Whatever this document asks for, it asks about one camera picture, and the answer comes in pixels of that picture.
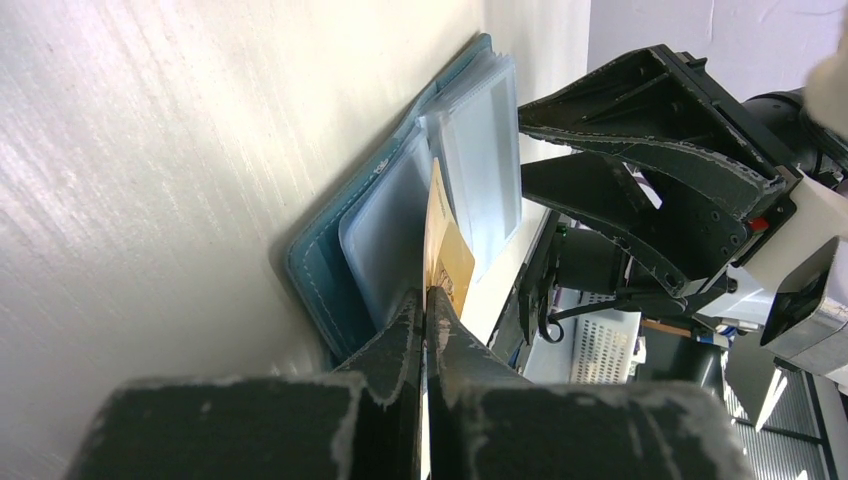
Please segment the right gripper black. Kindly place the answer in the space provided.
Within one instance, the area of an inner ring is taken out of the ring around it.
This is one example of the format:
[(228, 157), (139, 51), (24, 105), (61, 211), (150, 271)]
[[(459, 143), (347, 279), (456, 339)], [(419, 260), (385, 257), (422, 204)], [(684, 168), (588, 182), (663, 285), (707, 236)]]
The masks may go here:
[[(706, 62), (633, 50), (518, 110), (522, 133), (591, 152), (522, 165), (524, 197), (601, 233), (674, 298), (775, 236), (805, 161), (804, 89), (739, 102)], [(618, 160), (675, 180), (660, 206)]]

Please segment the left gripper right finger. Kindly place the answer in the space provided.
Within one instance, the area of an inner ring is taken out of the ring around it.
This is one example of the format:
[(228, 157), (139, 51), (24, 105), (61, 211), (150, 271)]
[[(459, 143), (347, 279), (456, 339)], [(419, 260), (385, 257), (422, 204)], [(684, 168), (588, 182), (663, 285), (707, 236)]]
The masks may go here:
[(533, 383), (427, 292), (435, 479), (749, 479), (723, 404), (686, 382)]

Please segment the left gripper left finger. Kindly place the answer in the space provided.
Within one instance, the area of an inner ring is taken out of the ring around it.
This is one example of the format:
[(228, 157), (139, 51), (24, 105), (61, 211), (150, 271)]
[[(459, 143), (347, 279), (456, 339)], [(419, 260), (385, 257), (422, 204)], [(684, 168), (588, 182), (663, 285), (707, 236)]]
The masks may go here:
[(70, 479), (416, 479), (423, 306), (311, 376), (146, 379), (95, 415)]

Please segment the blue leather card holder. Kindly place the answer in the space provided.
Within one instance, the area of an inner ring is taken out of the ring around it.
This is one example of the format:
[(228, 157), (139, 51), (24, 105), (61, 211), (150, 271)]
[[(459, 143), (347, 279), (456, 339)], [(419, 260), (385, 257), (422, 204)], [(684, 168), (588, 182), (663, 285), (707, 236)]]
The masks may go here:
[(431, 174), (482, 276), (522, 220), (513, 59), (482, 33), (420, 93), (395, 131), (298, 233), (286, 270), (343, 362), (422, 283)]

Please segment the gold yellow card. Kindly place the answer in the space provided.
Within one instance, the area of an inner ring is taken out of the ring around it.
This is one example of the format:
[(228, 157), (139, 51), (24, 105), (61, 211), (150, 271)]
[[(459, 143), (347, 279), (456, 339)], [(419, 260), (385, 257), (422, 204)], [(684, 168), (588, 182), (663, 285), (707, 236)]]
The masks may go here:
[(432, 161), (423, 250), (424, 293), (440, 287), (460, 317), (471, 285), (475, 259), (451, 209), (439, 159)]

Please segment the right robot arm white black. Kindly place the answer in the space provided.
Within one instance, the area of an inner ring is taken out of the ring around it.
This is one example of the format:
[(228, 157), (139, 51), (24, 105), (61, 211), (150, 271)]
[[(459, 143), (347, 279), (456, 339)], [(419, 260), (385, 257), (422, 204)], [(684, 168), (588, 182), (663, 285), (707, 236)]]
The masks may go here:
[(520, 131), (571, 148), (521, 171), (524, 196), (601, 233), (668, 295), (706, 291), (729, 267), (792, 291), (847, 233), (847, 143), (803, 92), (736, 100), (702, 58), (625, 53), (518, 110)]

